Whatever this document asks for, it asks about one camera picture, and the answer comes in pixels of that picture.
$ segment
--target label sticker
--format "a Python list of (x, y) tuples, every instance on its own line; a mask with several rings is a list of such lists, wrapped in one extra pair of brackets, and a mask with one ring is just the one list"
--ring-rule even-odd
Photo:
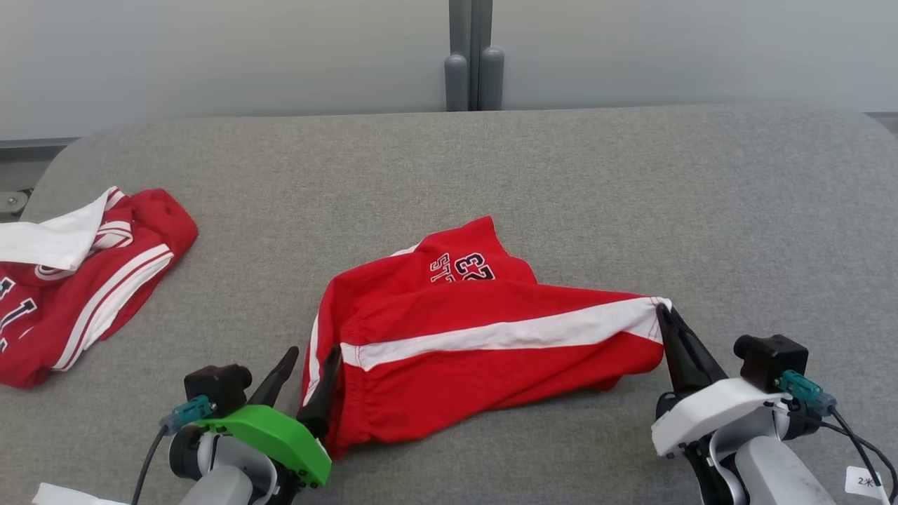
[[(883, 476), (879, 472), (876, 472), (876, 476), (879, 477), (879, 482), (883, 481)], [(879, 490), (873, 483), (870, 472), (859, 466), (849, 466), (845, 469), (845, 492), (869, 496), (877, 500), (880, 498)]]

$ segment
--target red shorts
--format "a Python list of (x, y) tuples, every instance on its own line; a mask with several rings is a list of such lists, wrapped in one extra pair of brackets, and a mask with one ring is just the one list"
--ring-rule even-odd
[(484, 217), (330, 283), (303, 401), (339, 345), (327, 440), (339, 459), (371, 439), (421, 439), (477, 412), (609, 389), (661, 361), (658, 304), (670, 302), (538, 284)]

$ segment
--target robotic arm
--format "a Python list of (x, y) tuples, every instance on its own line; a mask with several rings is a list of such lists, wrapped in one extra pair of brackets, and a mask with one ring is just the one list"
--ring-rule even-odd
[[(745, 335), (734, 348), (744, 361), (740, 377), (730, 378), (675, 310), (657, 310), (673, 384), (656, 405), (658, 455), (686, 457), (705, 505), (835, 505), (783, 443), (820, 426), (836, 428), (821, 413), (843, 422), (835, 399), (801, 375), (807, 349), (782, 335)], [(876, 483), (883, 503), (892, 503)]]
[(205, 367), (184, 377), (188, 399), (206, 398), (211, 413), (180, 428), (169, 449), (174, 474), (197, 481), (181, 505), (287, 505), (301, 490), (327, 482), (330, 458), (321, 440), (329, 429), (339, 348), (293, 419), (273, 406), (298, 356), (297, 347), (287, 350), (249, 399), (243, 390), (252, 377), (245, 367)]

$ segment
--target white stripe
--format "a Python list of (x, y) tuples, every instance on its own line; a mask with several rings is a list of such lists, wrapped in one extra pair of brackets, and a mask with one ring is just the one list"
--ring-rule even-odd
[(402, 250), (400, 250), (400, 251), (394, 252), (393, 254), (390, 255), (390, 257), (393, 257), (393, 256), (401, 256), (401, 255), (403, 255), (403, 254), (413, 253), (413, 252), (415, 252), (416, 249), (418, 249), (418, 246), (419, 246), (419, 245), (421, 245), (421, 242), (418, 242), (417, 244), (412, 245), (411, 247), (407, 247), (407, 248), (402, 249)]
[(106, 301), (97, 308), (96, 313), (88, 323), (87, 333), (81, 341), (81, 347), (76, 352), (75, 358), (72, 359), (72, 362), (64, 369), (68, 370), (71, 368), (78, 360), (78, 356), (80, 356), (83, 351), (87, 350), (87, 348), (91, 347), (91, 345), (103, 335), (103, 332), (112, 326), (112, 322), (115, 321), (116, 316), (119, 315), (119, 310), (121, 310), (128, 300), (134, 296), (135, 292), (137, 292), (141, 286), (155, 277), (160, 270), (164, 269), (170, 262), (172, 262), (172, 258), (174, 258), (174, 253), (169, 252), (160, 256), (156, 261), (147, 263), (142, 269), (135, 270), (134, 273), (128, 276), (127, 280), (119, 285), (118, 289), (112, 291), (110, 295), (106, 297)]
[(670, 300), (640, 297), (511, 323), (355, 346), (341, 343), (343, 362), (369, 371), (384, 363), (437, 351), (550, 349), (593, 345), (628, 332), (660, 343), (655, 308)]
[(315, 321), (312, 323), (312, 338), (309, 339), (309, 385), (305, 388), (305, 397), (303, 398), (303, 407), (309, 403), (312, 393), (318, 387), (318, 381), (321, 380), (321, 363), (318, 362), (318, 315), (315, 315)]
[(87, 304), (84, 305), (84, 309), (82, 309), (81, 314), (78, 316), (77, 321), (75, 321), (75, 326), (72, 328), (71, 333), (69, 333), (68, 342), (66, 343), (66, 348), (62, 351), (62, 355), (59, 356), (56, 364), (53, 365), (54, 369), (62, 368), (72, 357), (73, 354), (81, 353), (79, 346), (79, 340), (81, 338), (84, 329), (90, 323), (90, 317), (93, 313), (93, 309), (97, 308), (100, 302), (109, 294), (119, 282), (129, 276), (136, 269), (140, 268), (140, 266), (148, 261), (153, 259), (154, 257), (169, 252), (169, 248), (165, 244), (157, 245), (152, 249), (148, 249), (144, 252), (141, 252), (134, 259), (126, 263), (122, 268), (119, 269), (109, 280), (107, 280), (100, 289), (97, 290), (96, 293), (93, 294), (90, 300), (87, 301)]
[(109, 199), (106, 200), (105, 210), (109, 210), (110, 208), (115, 207), (115, 204), (119, 203), (119, 200), (124, 198), (125, 193), (121, 192), (118, 187), (112, 186), (108, 190), (106, 190), (110, 195)]
[(130, 230), (131, 223), (129, 223), (128, 221), (110, 221), (108, 223), (104, 223), (103, 225), (101, 225), (97, 231), (102, 231), (102, 230), (106, 230), (109, 228), (123, 228), (125, 230)]

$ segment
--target white cloth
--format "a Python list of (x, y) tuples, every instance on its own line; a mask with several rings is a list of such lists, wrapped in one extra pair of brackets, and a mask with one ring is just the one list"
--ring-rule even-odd
[(86, 492), (75, 491), (48, 483), (40, 483), (31, 505), (126, 505), (120, 501), (101, 500)]
[(0, 225), (0, 261), (77, 269), (91, 251), (103, 211), (119, 195), (109, 188), (93, 203), (49, 221)]

